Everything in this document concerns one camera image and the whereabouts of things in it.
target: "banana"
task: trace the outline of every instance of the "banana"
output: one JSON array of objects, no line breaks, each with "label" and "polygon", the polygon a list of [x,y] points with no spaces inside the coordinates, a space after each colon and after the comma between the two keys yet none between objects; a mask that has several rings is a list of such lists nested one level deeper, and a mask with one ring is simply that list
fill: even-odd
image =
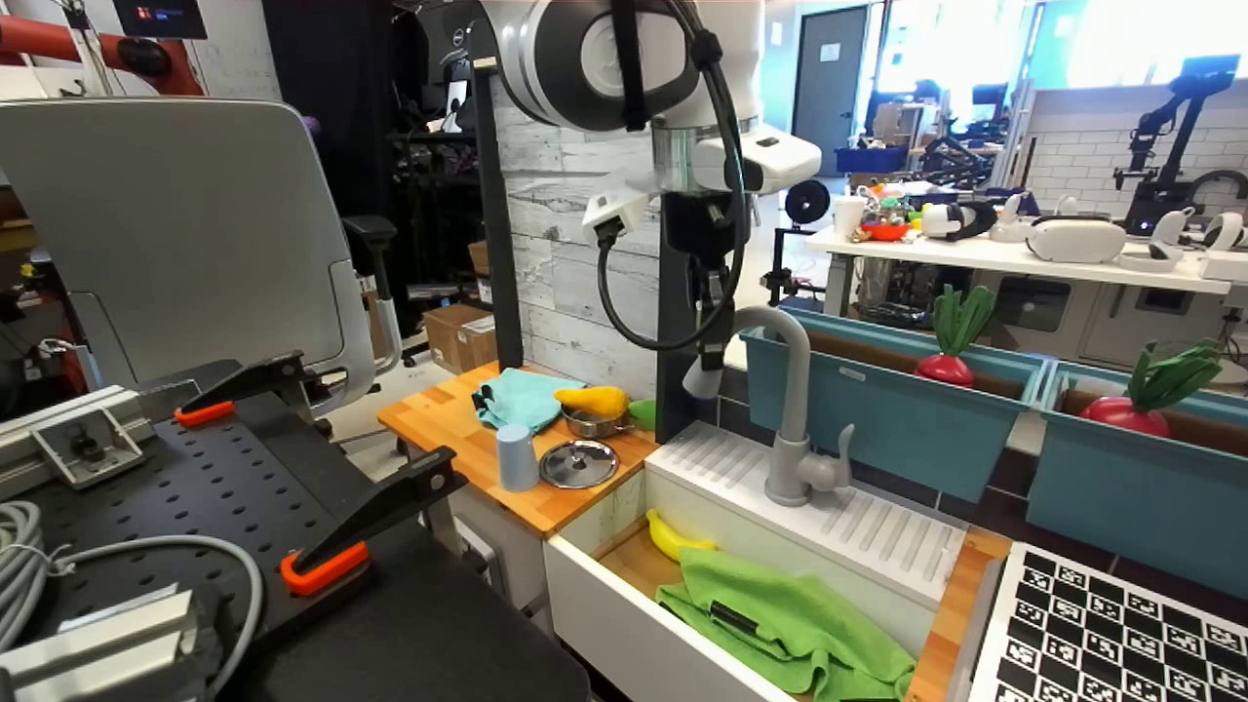
[{"label": "banana", "polygon": [[678,563],[681,550],[713,550],[713,538],[673,529],[659,512],[648,512],[650,544]]}]

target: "wooden countertop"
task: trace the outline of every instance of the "wooden countertop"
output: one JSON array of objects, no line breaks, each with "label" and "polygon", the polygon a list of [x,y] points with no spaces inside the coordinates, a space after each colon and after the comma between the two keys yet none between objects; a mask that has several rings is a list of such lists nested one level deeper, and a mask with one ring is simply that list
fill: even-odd
[{"label": "wooden countertop", "polygon": [[[569,520],[577,520],[595,494],[611,493],[622,475],[631,475],[643,458],[655,450],[650,434],[629,434],[611,438],[609,444],[618,458],[618,471],[585,493],[556,493],[550,484],[539,484],[535,493],[507,493],[500,484],[500,460],[494,460],[494,434],[477,423],[470,392],[492,382],[500,373],[494,364],[477,366],[466,373],[456,373],[439,386],[427,386],[425,395],[401,397],[379,414],[384,429],[392,429],[412,450],[436,450],[447,444],[456,451],[456,471],[482,494],[492,494],[500,507],[518,515],[529,529],[555,536]],[[535,438],[539,458],[555,444],[572,440],[572,434],[555,423],[544,434]]]},{"label": "wooden countertop", "polygon": [[960,550],[960,563],[949,575],[949,590],[937,610],[937,626],[929,633],[929,645],[919,653],[919,668],[908,681],[908,702],[949,702],[950,676],[960,668],[960,653],[968,645],[968,629],[973,615],[980,585],[990,570],[990,563],[1001,563],[1010,555],[1010,538],[995,529],[968,529],[968,544]]}]

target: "gray faucet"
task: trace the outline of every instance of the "gray faucet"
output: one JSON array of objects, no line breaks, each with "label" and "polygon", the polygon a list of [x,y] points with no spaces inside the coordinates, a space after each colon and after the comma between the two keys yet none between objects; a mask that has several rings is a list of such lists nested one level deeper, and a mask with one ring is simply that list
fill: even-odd
[{"label": "gray faucet", "polygon": [[[806,450],[811,444],[811,438],[806,438],[806,410],[811,410],[811,336],[806,336],[806,328],[781,307],[742,307],[732,317],[732,328],[776,333],[789,347],[782,405],[781,405],[781,425],[771,438],[771,470],[765,480],[768,498],[782,505],[782,507],[803,507],[803,505],[811,505],[811,493],[847,488],[851,484],[852,425],[847,425],[839,434],[839,460]],[[694,364],[685,373],[685,392],[694,397],[713,397],[717,377]]]}]

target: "white cable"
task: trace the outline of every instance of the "white cable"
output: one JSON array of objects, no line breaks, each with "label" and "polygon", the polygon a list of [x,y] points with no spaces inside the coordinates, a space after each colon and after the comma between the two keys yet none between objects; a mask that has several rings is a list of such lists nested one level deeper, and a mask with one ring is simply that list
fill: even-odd
[{"label": "white cable", "polygon": [[0,653],[32,619],[52,558],[40,550],[40,507],[26,498],[0,505]]},{"label": "white cable", "polygon": [[238,633],[223,671],[212,678],[212,694],[223,694],[227,681],[234,678],[234,671],[241,668],[257,629],[260,629],[260,606],[264,606],[260,570],[241,545],[234,545],[227,538],[212,538],[212,536],[150,536],[150,538],[88,545],[88,550],[67,555],[67,563],[83,566],[83,563],[98,563],[98,558],[113,558],[113,555],[127,555],[127,550],[179,550],[179,545],[223,550],[244,570],[244,585],[249,585],[244,619],[241,619],[241,633]]}]

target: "cardboard box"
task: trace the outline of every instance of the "cardboard box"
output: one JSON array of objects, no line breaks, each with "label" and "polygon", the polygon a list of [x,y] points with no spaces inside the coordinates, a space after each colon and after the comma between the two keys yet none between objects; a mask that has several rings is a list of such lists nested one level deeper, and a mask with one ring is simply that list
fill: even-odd
[{"label": "cardboard box", "polygon": [[470,372],[500,360],[494,317],[477,303],[427,307],[422,317],[427,351],[443,372]]}]

